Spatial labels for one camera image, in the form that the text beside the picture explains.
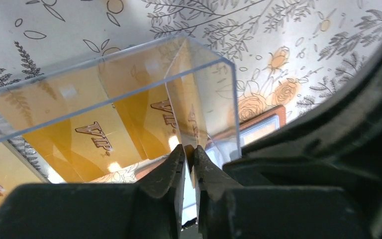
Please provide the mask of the tan leather card holder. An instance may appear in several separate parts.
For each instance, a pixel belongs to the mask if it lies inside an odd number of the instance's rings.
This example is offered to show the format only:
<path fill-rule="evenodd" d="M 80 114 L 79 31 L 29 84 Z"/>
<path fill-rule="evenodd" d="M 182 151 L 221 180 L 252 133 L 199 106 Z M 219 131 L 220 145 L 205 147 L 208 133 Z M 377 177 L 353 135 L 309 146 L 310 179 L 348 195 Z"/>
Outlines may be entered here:
<path fill-rule="evenodd" d="M 273 131 L 281 128 L 286 124 L 286 108 L 284 106 L 277 106 L 267 112 L 250 119 L 240 124 L 240 146 L 254 142 Z M 215 165 L 221 168 L 229 161 L 238 158 L 237 152 L 233 151 L 230 143 L 220 143 L 219 149 L 215 149 L 213 146 L 206 148 L 206 152 Z M 163 155 L 153 160 L 144 160 L 140 162 L 137 168 L 134 170 L 136 180 L 143 178 L 149 172 L 158 167 L 165 161 L 168 155 Z"/>

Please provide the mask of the clear acrylic card box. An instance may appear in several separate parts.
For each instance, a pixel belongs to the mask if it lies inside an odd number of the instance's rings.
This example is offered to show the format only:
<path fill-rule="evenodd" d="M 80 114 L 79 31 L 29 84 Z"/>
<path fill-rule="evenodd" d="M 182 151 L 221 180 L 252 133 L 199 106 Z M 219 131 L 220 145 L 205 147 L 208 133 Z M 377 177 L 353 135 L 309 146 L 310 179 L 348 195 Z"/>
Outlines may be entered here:
<path fill-rule="evenodd" d="M 192 63 L 196 71 L 195 76 L 197 78 L 208 134 L 207 145 L 202 148 L 205 151 L 209 146 L 219 149 L 218 145 L 220 143 L 230 143 L 232 150 L 236 151 L 239 157 L 241 155 L 241 149 L 239 123 L 237 119 L 237 81 L 235 66 L 231 61 L 190 37 L 166 37 L 104 56 L 98 56 L 84 62 L 80 62 L 77 59 L 65 60 L 61 63 L 46 67 L 47 73 L 45 74 L 1 87 L 0 95 L 12 90 L 25 90 L 27 87 L 35 85 L 40 81 L 50 82 L 64 74 L 97 66 L 105 61 L 130 60 L 140 63 L 157 61 L 161 64 L 169 63 L 170 65 L 178 42 L 184 38 L 189 40 L 195 47 L 195 53 L 192 54 Z M 166 89 L 166 83 L 170 80 L 172 80 L 172 78 L 167 78 L 165 74 L 162 79 L 151 83 L 148 88 L 151 89 L 158 85 L 163 85 Z M 44 177 L 41 171 L 32 167 L 21 155 L 21 147 L 14 146 L 14 138 L 21 136 L 23 133 L 31 132 L 35 129 L 77 116 L 142 91 L 144 91 L 144 88 L 138 88 L 135 91 L 110 97 L 107 100 L 78 105 L 63 113 L 52 113 L 42 122 L 35 123 L 33 126 L 28 126 L 23 130 L 11 127 L 9 122 L 0 114 L 0 186 L 7 189 L 18 184 L 29 182 L 48 181 L 54 183 L 54 179 L 56 178 L 56 173 L 52 171 L 43 158 L 39 158 L 38 160 L 40 164 L 44 166 L 45 170 L 50 172 L 50 177 Z M 167 110 L 170 110 L 172 114 L 166 116 L 166 119 L 169 120 L 173 118 L 175 120 L 171 103 L 169 107 L 162 108 L 162 111 Z M 169 140 L 171 147 L 169 152 L 173 150 L 177 143 L 181 143 L 177 124 L 175 124 L 175 130 L 176 136 Z"/>

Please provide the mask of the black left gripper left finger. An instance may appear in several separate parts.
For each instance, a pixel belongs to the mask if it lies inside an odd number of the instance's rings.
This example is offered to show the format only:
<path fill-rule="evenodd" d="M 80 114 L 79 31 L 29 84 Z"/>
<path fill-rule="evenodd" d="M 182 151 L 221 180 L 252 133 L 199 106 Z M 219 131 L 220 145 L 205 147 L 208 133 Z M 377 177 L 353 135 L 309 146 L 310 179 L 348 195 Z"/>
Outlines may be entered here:
<path fill-rule="evenodd" d="M 24 184 L 0 207 L 0 239 L 177 239 L 185 152 L 135 183 Z"/>

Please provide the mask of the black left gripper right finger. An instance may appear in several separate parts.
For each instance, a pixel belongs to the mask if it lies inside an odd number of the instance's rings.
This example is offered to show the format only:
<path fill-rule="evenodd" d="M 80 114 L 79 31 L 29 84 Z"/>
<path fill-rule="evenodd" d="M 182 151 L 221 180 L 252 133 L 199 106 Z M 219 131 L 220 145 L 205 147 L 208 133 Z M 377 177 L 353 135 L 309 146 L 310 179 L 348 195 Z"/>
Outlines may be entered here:
<path fill-rule="evenodd" d="M 198 231 L 205 239 L 368 239 L 361 212 L 341 188 L 243 186 L 193 152 Z"/>

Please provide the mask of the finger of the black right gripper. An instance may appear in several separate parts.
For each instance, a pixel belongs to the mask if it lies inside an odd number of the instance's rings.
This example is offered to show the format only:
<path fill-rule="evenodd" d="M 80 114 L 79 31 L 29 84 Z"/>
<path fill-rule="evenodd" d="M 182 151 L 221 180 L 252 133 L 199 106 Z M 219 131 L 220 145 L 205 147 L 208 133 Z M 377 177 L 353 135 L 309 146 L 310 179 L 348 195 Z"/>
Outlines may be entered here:
<path fill-rule="evenodd" d="M 242 148 L 224 170 L 244 186 L 343 189 L 382 239 L 382 45 L 331 98 Z"/>

